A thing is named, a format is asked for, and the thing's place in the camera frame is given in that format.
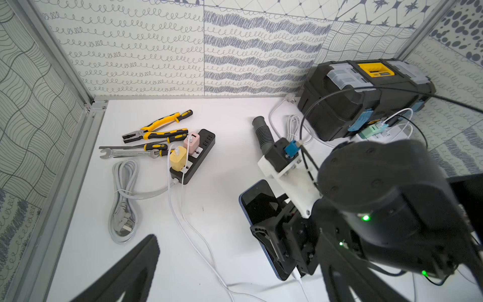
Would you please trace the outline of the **black yellow toolbox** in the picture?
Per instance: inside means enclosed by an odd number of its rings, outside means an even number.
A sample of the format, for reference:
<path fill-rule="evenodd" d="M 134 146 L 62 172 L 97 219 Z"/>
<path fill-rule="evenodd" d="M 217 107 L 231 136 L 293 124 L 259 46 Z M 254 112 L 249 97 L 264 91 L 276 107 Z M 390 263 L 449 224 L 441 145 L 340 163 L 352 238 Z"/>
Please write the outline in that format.
<path fill-rule="evenodd" d="M 394 113 L 417 112 L 436 89 L 417 67 L 401 60 L 346 60 L 318 64 L 298 103 L 322 141 L 354 136 Z"/>

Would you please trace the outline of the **pink charger plug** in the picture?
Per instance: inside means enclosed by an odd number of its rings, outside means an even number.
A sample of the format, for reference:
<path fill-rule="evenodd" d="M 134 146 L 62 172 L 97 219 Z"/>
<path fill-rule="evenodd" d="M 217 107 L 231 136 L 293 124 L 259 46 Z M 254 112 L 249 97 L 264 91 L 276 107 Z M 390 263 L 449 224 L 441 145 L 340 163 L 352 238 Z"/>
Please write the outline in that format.
<path fill-rule="evenodd" d="M 200 142 L 200 135 L 198 133 L 190 133 L 184 140 L 184 148 L 187 150 L 187 153 L 191 156 L 193 153 L 196 152 L 197 148 L 199 147 Z"/>

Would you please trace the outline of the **yellow charger plug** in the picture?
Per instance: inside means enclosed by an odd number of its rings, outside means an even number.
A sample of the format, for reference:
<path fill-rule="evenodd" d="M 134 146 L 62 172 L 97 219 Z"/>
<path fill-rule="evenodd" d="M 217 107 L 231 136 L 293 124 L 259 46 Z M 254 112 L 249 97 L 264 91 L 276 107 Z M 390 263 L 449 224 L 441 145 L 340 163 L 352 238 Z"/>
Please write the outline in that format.
<path fill-rule="evenodd" d="M 174 171 L 180 172 L 185 167 L 187 162 L 187 149 L 183 146 L 178 146 L 171 151 L 169 156 L 171 168 Z"/>

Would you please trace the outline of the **yellow black pliers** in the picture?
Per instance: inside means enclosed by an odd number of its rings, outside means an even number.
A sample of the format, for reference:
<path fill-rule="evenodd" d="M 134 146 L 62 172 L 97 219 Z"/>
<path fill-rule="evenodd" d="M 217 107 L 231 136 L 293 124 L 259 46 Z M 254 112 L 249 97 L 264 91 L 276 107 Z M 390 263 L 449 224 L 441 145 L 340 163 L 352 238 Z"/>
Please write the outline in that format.
<path fill-rule="evenodd" d="M 172 123 L 179 123 L 182 120 L 191 117 L 192 115 L 193 111 L 191 109 L 183 113 L 176 112 L 171 115 L 167 115 L 166 117 L 160 118 L 146 127 L 141 128 L 140 130 L 127 133 L 123 136 L 123 142 L 132 143 L 139 140 L 150 140 L 155 138 L 161 138 L 167 143 L 181 141 L 182 139 L 186 138 L 187 134 L 189 133 L 187 128 L 180 128 L 164 132 L 157 132 L 157 130 Z"/>

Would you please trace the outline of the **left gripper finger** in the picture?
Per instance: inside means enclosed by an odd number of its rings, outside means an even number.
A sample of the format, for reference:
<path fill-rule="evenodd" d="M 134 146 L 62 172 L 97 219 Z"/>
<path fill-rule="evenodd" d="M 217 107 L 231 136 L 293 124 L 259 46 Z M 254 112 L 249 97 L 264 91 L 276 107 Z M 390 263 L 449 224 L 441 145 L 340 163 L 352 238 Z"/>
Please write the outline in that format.
<path fill-rule="evenodd" d="M 146 236 L 74 301 L 147 301 L 160 249 L 154 234 Z"/>

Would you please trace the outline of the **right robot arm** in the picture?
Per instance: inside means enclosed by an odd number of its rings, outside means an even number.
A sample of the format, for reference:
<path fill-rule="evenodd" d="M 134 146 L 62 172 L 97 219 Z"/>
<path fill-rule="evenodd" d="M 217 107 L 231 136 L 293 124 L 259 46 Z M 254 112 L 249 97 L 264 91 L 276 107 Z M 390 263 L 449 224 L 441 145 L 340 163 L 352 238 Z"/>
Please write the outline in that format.
<path fill-rule="evenodd" d="M 261 180 L 239 197 L 252 235 L 276 276 L 320 269 L 330 301 L 403 301 L 381 279 L 419 273 L 443 285 L 459 266 L 482 284 L 482 175 L 443 175 L 415 140 L 345 142 L 312 176 L 309 153 L 280 139 L 259 166 Z"/>

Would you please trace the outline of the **green white power strip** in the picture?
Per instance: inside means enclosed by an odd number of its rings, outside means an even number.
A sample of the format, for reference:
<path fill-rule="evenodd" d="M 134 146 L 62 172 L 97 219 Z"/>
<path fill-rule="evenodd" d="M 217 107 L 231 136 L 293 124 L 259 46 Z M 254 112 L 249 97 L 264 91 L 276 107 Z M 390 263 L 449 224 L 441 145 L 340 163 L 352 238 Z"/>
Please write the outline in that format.
<path fill-rule="evenodd" d="M 413 130 L 413 126 L 408 122 L 397 123 L 392 127 L 386 123 L 377 122 L 356 134 L 352 140 L 354 142 L 371 141 L 390 143 L 397 140 L 409 139 L 413 134 Z"/>

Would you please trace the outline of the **black power strip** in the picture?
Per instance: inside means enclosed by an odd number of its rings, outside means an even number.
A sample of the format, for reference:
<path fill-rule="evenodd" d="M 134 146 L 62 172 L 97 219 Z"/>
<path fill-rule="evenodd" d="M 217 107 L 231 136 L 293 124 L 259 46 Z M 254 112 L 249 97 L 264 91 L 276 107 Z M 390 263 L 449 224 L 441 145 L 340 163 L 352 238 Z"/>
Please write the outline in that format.
<path fill-rule="evenodd" d="M 186 167 L 182 171 L 177 172 L 170 168 L 172 179 L 178 180 L 180 183 L 186 185 L 194 176 L 200 165 L 209 154 L 212 147 L 215 145 L 216 135 L 206 129 L 201 129 L 198 134 L 200 135 L 199 147 L 196 152 L 191 156 L 187 155 Z"/>

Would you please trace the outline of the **black phone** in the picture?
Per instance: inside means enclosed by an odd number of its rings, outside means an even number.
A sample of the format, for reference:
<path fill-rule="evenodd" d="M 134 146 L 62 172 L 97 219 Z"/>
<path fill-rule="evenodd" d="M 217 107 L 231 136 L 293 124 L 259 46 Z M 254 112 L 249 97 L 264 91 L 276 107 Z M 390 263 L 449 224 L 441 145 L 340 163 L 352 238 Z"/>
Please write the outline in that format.
<path fill-rule="evenodd" d="M 282 281 L 287 280 L 296 266 L 283 229 L 284 215 L 289 210 L 284 201 L 286 197 L 275 197 L 269 183 L 263 179 L 238 198 L 252 235 L 262 246 L 276 277 Z"/>

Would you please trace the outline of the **silver open-end wrench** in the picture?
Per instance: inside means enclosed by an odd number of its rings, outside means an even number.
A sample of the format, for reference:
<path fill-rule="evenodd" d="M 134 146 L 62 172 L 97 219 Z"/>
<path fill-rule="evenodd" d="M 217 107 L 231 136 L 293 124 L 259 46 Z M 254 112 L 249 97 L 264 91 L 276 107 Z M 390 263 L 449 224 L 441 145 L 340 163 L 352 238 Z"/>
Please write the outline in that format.
<path fill-rule="evenodd" d="M 115 157 L 150 157 L 157 158 L 160 157 L 159 150 L 121 150 L 121 149 L 110 149 L 106 148 L 101 150 L 101 159 L 110 159 Z"/>

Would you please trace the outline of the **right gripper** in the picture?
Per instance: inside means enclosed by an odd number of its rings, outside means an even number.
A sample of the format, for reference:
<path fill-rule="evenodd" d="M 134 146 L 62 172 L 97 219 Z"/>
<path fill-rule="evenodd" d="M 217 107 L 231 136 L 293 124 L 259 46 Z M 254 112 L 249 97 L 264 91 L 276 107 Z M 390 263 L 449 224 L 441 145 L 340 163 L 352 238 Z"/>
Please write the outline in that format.
<path fill-rule="evenodd" d="M 283 229 L 287 237 L 289 251 L 296 262 L 294 270 L 302 276 L 313 275 L 318 267 L 314 226 L 309 220 L 301 216 L 291 202 L 287 204 L 287 207 L 289 210 L 284 215 Z"/>

